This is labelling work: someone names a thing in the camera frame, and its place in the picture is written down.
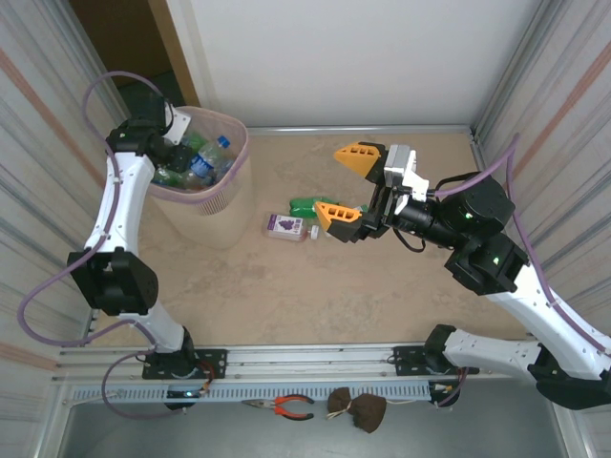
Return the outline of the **grape juice bottle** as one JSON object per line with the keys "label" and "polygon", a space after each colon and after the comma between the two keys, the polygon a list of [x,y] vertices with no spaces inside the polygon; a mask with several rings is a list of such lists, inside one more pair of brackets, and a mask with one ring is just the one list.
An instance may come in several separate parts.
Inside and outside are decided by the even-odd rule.
{"label": "grape juice bottle", "polygon": [[318,239],[321,229],[319,224],[310,219],[269,213],[263,222],[263,234],[272,239],[301,242]]}

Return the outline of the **Ganten water bottle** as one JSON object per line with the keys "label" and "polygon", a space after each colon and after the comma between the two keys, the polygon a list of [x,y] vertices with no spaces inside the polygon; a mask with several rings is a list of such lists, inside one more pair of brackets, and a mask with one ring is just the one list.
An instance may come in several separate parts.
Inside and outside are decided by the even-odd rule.
{"label": "Ganten water bottle", "polygon": [[199,178],[223,178],[234,163],[234,158],[227,152],[230,144],[224,135],[206,143],[192,159],[190,170]]}

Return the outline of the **beige ribbed waste bin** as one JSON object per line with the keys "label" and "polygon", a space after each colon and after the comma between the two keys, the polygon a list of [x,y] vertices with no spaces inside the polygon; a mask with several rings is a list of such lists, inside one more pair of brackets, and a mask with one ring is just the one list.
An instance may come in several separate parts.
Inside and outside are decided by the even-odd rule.
{"label": "beige ribbed waste bin", "polygon": [[[185,184],[212,185],[204,189],[182,191],[206,190],[222,180],[213,177],[199,178],[191,170],[190,173],[191,176],[185,179]],[[154,197],[153,199],[182,236],[210,248],[226,249],[237,243],[253,215],[255,204],[252,171],[251,182],[224,209],[214,200],[207,204],[189,205]]]}

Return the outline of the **brown wooden door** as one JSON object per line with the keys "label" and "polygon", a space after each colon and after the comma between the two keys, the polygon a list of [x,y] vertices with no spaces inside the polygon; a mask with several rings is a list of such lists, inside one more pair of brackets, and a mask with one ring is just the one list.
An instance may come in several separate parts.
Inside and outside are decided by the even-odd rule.
{"label": "brown wooden door", "polygon": [[68,0],[108,71],[161,84],[177,105],[200,104],[169,0]]}

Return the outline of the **brown cloth bundle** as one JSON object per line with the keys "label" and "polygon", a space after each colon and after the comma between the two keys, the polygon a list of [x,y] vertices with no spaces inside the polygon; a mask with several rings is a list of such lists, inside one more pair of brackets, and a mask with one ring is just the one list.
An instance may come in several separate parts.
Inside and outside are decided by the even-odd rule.
{"label": "brown cloth bundle", "polygon": [[385,398],[369,393],[353,398],[348,387],[335,389],[327,398],[328,419],[347,413],[352,417],[354,426],[366,433],[372,433],[380,427],[386,410]]}

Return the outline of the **grey metal shelf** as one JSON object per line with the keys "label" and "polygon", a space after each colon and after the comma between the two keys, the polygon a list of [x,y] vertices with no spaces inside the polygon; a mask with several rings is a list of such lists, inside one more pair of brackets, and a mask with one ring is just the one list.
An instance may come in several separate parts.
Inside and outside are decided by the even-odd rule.
{"label": "grey metal shelf", "polygon": [[509,379],[471,379],[450,408],[390,405],[372,433],[344,414],[288,421],[240,403],[194,406],[151,421],[81,405],[69,417],[59,458],[568,458],[551,405]]}

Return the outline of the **aluminium table edge rail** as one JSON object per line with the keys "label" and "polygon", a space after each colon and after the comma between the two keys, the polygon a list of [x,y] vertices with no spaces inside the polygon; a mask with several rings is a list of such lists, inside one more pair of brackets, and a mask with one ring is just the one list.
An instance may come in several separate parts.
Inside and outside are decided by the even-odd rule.
{"label": "aluminium table edge rail", "polygon": [[300,136],[300,135],[410,135],[410,134],[461,134],[471,135],[472,128],[462,124],[411,124],[411,125],[363,125],[363,126],[276,126],[249,127],[249,137]]}

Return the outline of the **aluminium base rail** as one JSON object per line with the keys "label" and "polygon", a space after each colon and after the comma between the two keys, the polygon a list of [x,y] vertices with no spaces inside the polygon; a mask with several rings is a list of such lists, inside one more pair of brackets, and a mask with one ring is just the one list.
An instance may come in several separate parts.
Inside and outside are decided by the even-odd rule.
{"label": "aluminium base rail", "polygon": [[[396,343],[315,345],[227,345],[224,380],[238,382],[335,382],[396,379],[391,363]],[[88,346],[65,349],[52,375],[54,384],[92,385],[108,367],[136,347]]]}

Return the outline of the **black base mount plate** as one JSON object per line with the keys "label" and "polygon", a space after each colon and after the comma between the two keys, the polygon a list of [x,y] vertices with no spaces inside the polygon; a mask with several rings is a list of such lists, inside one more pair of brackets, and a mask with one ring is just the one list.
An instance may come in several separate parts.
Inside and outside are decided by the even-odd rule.
{"label": "black base mount plate", "polygon": [[224,349],[199,349],[191,356],[182,352],[153,353],[144,359],[144,380],[223,379],[228,352]]}
{"label": "black base mount plate", "polygon": [[442,352],[426,349],[424,345],[399,345],[392,349],[387,363],[397,376],[459,377],[464,369],[451,363]]}

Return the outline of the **orange handled pliers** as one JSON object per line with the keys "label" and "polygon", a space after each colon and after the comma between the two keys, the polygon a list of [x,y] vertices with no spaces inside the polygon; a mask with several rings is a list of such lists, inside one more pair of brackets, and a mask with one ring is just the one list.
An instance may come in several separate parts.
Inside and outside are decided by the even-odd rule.
{"label": "orange handled pliers", "polygon": [[289,394],[274,399],[251,399],[242,401],[242,403],[247,406],[272,410],[275,415],[282,416],[290,421],[302,422],[314,418],[313,413],[295,413],[285,409],[284,405],[290,402],[303,402],[309,405],[314,404],[311,398],[302,394]]}

